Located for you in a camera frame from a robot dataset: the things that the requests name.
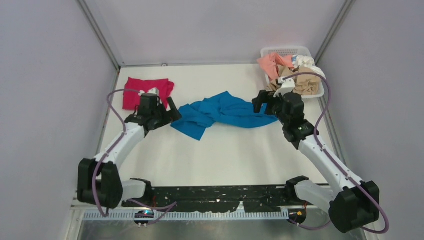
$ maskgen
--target clothing pile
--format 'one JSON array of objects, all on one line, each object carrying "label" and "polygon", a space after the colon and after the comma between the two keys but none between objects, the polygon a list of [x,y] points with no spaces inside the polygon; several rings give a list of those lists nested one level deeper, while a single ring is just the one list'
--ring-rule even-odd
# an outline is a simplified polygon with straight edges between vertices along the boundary
[{"label": "clothing pile", "polygon": [[[123,93],[122,109],[134,111],[140,104],[140,96],[144,93],[158,95],[167,108],[167,98],[171,96],[174,87],[175,84],[168,78],[141,80],[129,77],[125,89],[138,92]],[[266,108],[264,106],[259,113],[254,113],[251,102],[234,97],[225,91],[211,98],[205,98],[203,101],[180,107],[178,111],[182,118],[173,122],[171,127],[193,139],[200,140],[206,128],[216,122],[245,129],[258,128],[276,122],[275,116],[265,114]]]},{"label": "clothing pile", "polygon": [[[317,73],[324,78],[326,75],[321,68],[315,66],[312,57],[302,55],[280,56],[273,52],[257,60],[260,68],[268,75],[269,84],[267,91],[276,91],[280,88],[277,84],[279,77],[287,77],[295,73]],[[294,93],[299,95],[316,95],[320,90],[321,78],[314,75],[299,75],[293,77],[296,86]]]}]

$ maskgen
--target gray floor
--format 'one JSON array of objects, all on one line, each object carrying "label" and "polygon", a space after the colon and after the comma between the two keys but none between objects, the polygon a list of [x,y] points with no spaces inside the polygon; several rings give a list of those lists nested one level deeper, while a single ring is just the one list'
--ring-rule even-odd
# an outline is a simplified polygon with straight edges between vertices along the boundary
[{"label": "gray floor", "polygon": [[[321,226],[328,216],[318,209],[308,209],[305,224]],[[308,231],[286,220],[234,220],[234,221],[162,221],[138,228],[132,221],[82,222],[79,240],[362,240],[359,229],[340,233],[329,227]]]}]

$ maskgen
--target white table surface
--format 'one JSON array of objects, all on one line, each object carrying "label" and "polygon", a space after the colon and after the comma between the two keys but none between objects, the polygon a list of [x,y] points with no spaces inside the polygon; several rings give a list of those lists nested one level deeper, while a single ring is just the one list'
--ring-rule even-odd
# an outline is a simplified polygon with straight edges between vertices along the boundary
[{"label": "white table surface", "polygon": [[[170,79],[175,83],[171,97],[177,108],[224,91],[250,102],[265,87],[264,73],[257,64],[125,67],[116,89],[123,89],[128,77]],[[125,119],[132,111],[122,110],[122,102],[122,92],[116,93],[112,104]],[[321,114],[319,102],[304,102],[306,119],[315,124]],[[332,149],[324,121],[318,130]],[[111,111],[102,149],[121,131],[122,125]],[[315,183],[327,182],[287,142],[278,121],[253,129],[215,123],[200,141],[167,125],[151,131],[133,149],[119,174],[122,181],[141,178],[151,181],[154,187],[273,185],[301,175]]]}]

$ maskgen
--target white cloth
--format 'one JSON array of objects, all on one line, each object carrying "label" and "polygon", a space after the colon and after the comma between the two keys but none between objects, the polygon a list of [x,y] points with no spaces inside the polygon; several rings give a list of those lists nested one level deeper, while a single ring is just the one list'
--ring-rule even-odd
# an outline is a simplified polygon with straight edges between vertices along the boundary
[{"label": "white cloth", "polygon": [[315,73],[323,76],[324,78],[326,77],[321,68],[315,66],[315,60],[310,56],[293,55],[291,60],[295,69],[299,67],[309,68]]}]

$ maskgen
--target pink cloth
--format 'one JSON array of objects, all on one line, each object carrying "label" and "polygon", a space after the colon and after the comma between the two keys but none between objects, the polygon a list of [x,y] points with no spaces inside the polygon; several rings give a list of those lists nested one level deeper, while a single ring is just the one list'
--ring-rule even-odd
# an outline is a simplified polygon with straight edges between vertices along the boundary
[{"label": "pink cloth", "polygon": [[273,52],[268,55],[265,55],[257,60],[260,68],[269,76],[269,80],[278,79],[280,76],[278,74],[278,66],[287,66],[290,69],[293,69],[292,55],[280,56],[277,53]]},{"label": "pink cloth", "polygon": [[[163,102],[165,108],[168,107],[167,98],[171,95],[172,90],[174,89],[175,84],[169,79],[158,79],[158,80],[140,80],[135,78],[128,78],[128,81],[125,84],[126,89],[134,89],[137,91],[143,91],[147,93],[153,88],[159,90],[159,97]],[[137,92],[133,91],[124,91],[123,92],[123,104],[122,109],[125,110],[134,110],[136,106],[140,105],[140,95]]]}]

